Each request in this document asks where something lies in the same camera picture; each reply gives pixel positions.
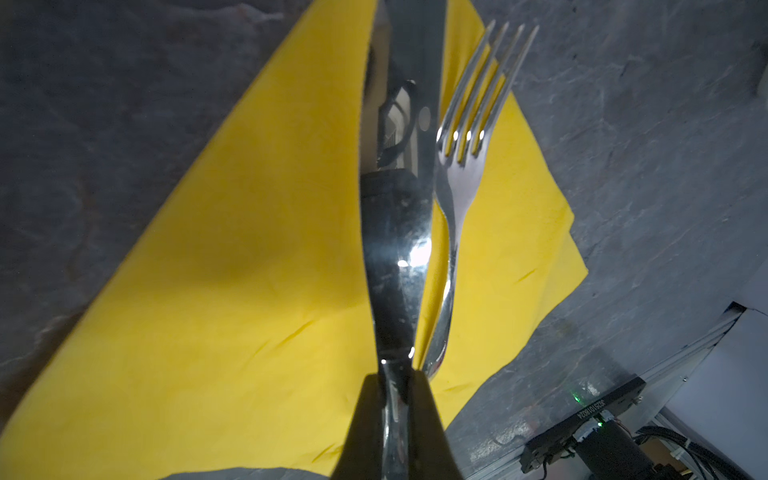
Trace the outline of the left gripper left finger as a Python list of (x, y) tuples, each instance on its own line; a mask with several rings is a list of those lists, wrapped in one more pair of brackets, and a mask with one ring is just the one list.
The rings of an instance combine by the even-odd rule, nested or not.
[(377, 374), (365, 377), (332, 480), (382, 478), (385, 399)]

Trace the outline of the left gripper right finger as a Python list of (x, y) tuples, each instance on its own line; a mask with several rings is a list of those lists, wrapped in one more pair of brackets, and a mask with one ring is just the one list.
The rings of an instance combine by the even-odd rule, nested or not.
[(462, 480), (426, 375), (412, 371), (408, 386), (408, 478)]

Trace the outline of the yellow paper napkin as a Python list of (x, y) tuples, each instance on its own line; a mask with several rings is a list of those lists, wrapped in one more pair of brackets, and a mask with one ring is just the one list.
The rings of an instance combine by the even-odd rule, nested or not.
[[(309, 6), (25, 394), (1, 479), (332, 472), (376, 370), (356, 165), (374, 2)], [(489, 150), (431, 382), (445, 426), (587, 275), (514, 97)]]

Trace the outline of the silver fork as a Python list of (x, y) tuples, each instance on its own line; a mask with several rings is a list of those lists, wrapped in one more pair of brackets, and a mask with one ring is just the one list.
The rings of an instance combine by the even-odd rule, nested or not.
[(493, 132), (540, 30), (538, 25), (531, 30), (520, 25), (498, 57), (509, 25), (504, 24), (492, 37), (494, 28), (494, 23), (485, 28), (437, 132), (435, 194), (447, 225), (449, 253), (439, 315), (421, 364), (430, 380), (436, 377), (447, 353), (463, 226), (481, 184)]

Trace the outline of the silver knife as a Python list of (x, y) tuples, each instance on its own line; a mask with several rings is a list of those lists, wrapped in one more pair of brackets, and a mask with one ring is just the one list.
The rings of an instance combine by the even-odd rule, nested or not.
[(360, 142), (362, 248), (383, 397), (377, 479), (409, 476), (409, 387), (432, 241), (447, 4), (377, 1)]

